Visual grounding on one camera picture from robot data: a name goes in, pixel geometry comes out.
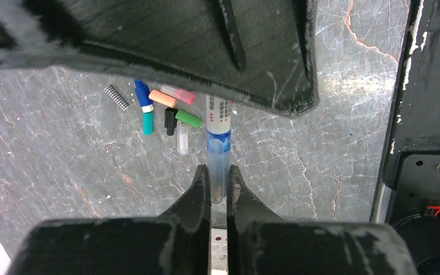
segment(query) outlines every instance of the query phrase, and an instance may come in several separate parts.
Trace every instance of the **clear plastic cap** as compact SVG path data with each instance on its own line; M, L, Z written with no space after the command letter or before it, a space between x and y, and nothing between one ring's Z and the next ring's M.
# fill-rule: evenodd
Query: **clear plastic cap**
M178 153L182 156L186 156L189 153L188 147L188 131L190 126L185 123L178 122Z
M180 88L168 86L168 85L162 85L160 88L161 92L172 96L178 100L181 100L182 102L191 105L193 104L193 101L195 101L195 94L188 92L187 90L183 90Z

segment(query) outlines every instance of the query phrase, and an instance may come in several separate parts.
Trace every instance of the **gray marble table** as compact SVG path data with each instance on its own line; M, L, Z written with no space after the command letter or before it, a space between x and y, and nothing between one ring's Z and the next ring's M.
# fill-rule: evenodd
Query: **gray marble table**
M233 162L288 219L367 221L398 68L408 0L319 1L320 106L289 120L233 108ZM120 111L113 83L132 104ZM53 67L0 71L0 240L10 257L43 219L158 215L205 163L205 127L176 153L157 105L142 135L133 79ZM188 109L204 116L205 97ZM224 226L225 203L215 205Z

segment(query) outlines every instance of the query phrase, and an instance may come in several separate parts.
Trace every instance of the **marker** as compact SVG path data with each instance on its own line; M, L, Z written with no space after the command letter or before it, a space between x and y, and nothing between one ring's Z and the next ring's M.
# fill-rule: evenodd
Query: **marker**
M179 110L178 113L176 113L175 118L195 128L200 128L202 125L202 119L183 110Z
M149 87L139 79L134 79L134 83L136 84L134 91L136 92L137 100L139 100L143 113L152 112L154 107L152 106L152 100L149 99Z
M154 100L157 103L161 103L170 108L174 108L176 106L176 99L172 96L169 96L165 93L159 92L157 90L152 90L149 94L149 99Z
M195 95L180 88L162 85L159 89L161 92L174 97L175 99L181 100L182 102L191 105L195 101Z
M211 202L220 203L226 195L230 172L231 101L206 97L207 167L210 174Z
M152 135L154 132L154 112L143 114L143 133Z

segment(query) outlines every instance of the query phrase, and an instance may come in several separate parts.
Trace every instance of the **teal marker cap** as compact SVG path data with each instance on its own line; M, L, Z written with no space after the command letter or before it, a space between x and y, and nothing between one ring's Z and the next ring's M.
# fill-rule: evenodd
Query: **teal marker cap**
M185 112L183 110L179 110L176 113L175 118L183 123L186 123L190 126L193 126L195 128L200 128L200 126L202 125L202 119L200 119L197 116L194 116L188 112Z
M150 135L154 132L154 112L144 113L143 132L145 135Z

